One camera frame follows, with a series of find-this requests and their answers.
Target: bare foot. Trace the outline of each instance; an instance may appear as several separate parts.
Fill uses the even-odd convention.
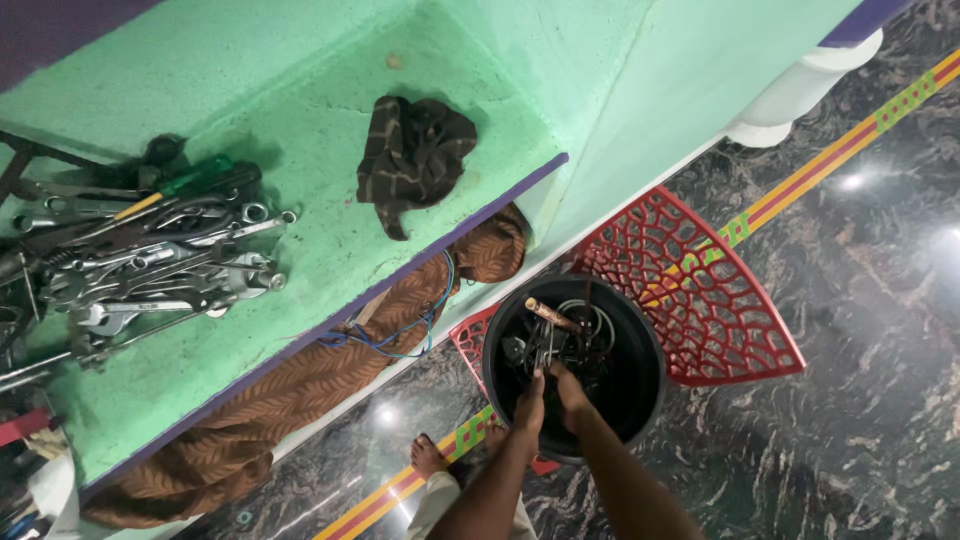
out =
[[[507,428],[503,424],[488,418],[484,424],[484,433],[486,434],[484,440],[487,441],[487,452],[490,455],[496,454],[500,445],[503,444],[503,439],[507,438]]]
[[[434,473],[446,470],[446,459],[426,435],[417,437],[411,443],[410,463],[423,479],[429,479]]]

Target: hand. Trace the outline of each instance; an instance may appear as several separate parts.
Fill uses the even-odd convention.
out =
[[[540,428],[543,426],[543,387],[546,380],[540,369],[534,370],[534,379],[530,387],[516,400],[514,412],[514,428],[518,436],[522,436],[531,446],[531,457],[540,447]]]
[[[596,413],[596,408],[584,393],[577,377],[570,373],[560,361],[550,364],[550,374],[557,378],[557,390],[560,392],[560,401],[564,404],[564,427],[577,434],[577,428],[587,417]]]

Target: white pants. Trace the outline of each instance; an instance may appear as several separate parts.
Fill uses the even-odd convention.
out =
[[[446,510],[460,497],[460,485],[447,471],[434,473],[426,481],[426,495],[420,500],[420,507],[407,528],[406,540],[423,540],[430,529],[440,521]],[[510,540],[537,540],[534,526],[523,507],[523,496],[516,501],[514,527],[510,531]]]

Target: black bucket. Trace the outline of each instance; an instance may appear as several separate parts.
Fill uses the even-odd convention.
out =
[[[516,398],[529,385],[528,375],[507,360],[500,340],[521,332],[529,311],[523,303],[534,297],[549,307],[561,302],[583,299],[586,282],[591,280],[590,303],[610,315],[616,331],[607,360],[607,373],[599,392],[591,399],[604,420],[628,446],[635,446],[653,426],[660,412],[666,381],[663,349],[653,326],[637,306],[602,280],[586,275],[547,276],[515,290],[496,311],[483,347],[483,380],[493,409],[507,426],[514,422]],[[582,464],[577,438],[560,423],[560,399],[556,380],[547,376],[543,395],[546,415],[540,431],[540,455],[561,463]]]

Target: brown checkered cloth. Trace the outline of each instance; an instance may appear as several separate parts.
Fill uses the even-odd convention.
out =
[[[523,263],[526,222],[513,204],[450,246],[455,276],[501,282]],[[439,254],[391,287],[364,325],[379,341],[420,319],[443,295],[447,266]],[[382,347],[410,354],[425,325]],[[150,528],[216,509],[270,477],[271,450],[369,384],[392,358],[356,341],[335,349],[312,343],[263,379],[161,448],[84,506],[84,517],[113,528]]]
[[[357,167],[357,201],[373,203],[387,236],[406,240],[400,213],[440,202],[464,174],[463,159],[476,144],[473,122],[443,103],[421,99],[411,105],[383,96],[373,106]]]

